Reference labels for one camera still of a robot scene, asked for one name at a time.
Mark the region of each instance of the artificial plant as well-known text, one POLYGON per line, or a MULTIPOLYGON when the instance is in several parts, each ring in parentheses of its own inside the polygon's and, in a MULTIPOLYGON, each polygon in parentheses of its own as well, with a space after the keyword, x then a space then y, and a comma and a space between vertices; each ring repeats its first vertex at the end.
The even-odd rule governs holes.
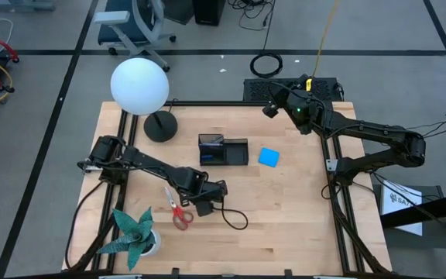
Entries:
POLYGON ((154 235, 151 232, 151 228, 154 224, 151 208, 149 207, 142 216, 140 216, 139 222, 117 209, 113 209, 113 216, 115 217, 116 224, 123 232, 123 236, 120 236, 116 240, 103 246, 98 250, 98 253, 128 251, 129 270, 132 270, 139 261, 140 254, 142 254, 146 248, 156 243, 154 235))

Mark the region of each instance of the white paper sign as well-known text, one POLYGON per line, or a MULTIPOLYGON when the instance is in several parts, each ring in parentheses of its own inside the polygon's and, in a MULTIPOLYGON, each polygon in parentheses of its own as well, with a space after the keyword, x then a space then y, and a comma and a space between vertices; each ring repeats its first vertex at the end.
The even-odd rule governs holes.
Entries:
MULTIPOLYGON (((414 204, 416 205, 421 204, 422 197, 420 191, 416 191, 414 189, 402 186, 400 184, 395 184, 391 181, 384 181, 384 183, 393 188, 393 190, 396 190, 400 194, 410 199, 414 204)), ((382 200, 382 206, 381 206, 382 215, 399 211, 412 206, 405 198, 402 198, 401 195, 388 189, 388 187, 385 186, 383 186, 383 190, 381 193, 381 200, 382 200)), ((418 236, 423 235, 423 223, 420 222, 416 224, 398 226, 396 227, 396 229, 401 229, 405 232, 413 233, 418 236)))

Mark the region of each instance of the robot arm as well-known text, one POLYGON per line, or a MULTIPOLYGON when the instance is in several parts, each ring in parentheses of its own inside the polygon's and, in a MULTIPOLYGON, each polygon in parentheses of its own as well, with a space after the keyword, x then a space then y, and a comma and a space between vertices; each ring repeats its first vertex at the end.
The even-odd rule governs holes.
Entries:
POLYGON ((310 92, 301 90, 301 82, 273 91, 273 99, 262 111, 272 118, 283 109, 300 133, 314 131, 325 139, 333 136, 352 136, 359 139, 385 143, 388 150, 352 159, 349 157, 329 160, 328 171, 334 172, 337 182, 350 185, 361 171, 373 171, 394 164, 402 167, 419 167, 424 163, 426 143, 419 133, 401 126, 388 126, 362 120, 347 119, 333 111, 331 102, 323 102, 310 92))
POLYGON ((82 170, 87 166, 100 167, 99 179, 109 184, 125 182, 126 172, 133 170, 155 175, 177 191, 182 206, 193 203, 199 216, 210 214, 213 211, 211 203, 222 202, 228 193, 225 181, 210 182, 206 172, 165 164, 133 146, 127 146, 116 136, 100 136, 89 158, 77 165, 82 170))

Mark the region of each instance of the white pot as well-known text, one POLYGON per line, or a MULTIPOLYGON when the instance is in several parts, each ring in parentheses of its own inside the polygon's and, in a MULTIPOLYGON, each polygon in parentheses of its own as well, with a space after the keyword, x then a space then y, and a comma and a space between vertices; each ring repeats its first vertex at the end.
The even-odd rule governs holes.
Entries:
POLYGON ((151 250, 140 254, 141 257, 148 257, 148 256, 152 256, 155 255, 156 253, 158 253, 158 250, 161 247, 161 235, 159 232, 157 232, 154 229, 151 229, 151 233, 154 235, 154 240, 156 241, 156 243, 154 243, 153 247, 151 248, 151 250))

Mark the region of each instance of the blue cube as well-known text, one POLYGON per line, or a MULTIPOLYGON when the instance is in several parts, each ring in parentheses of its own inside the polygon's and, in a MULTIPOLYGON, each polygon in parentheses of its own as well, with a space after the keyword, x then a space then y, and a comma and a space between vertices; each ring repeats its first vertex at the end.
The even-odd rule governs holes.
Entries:
POLYGON ((279 152, 263 147, 261 149, 261 154, 259 155, 259 162, 270 167, 276 167, 279 157, 279 152))

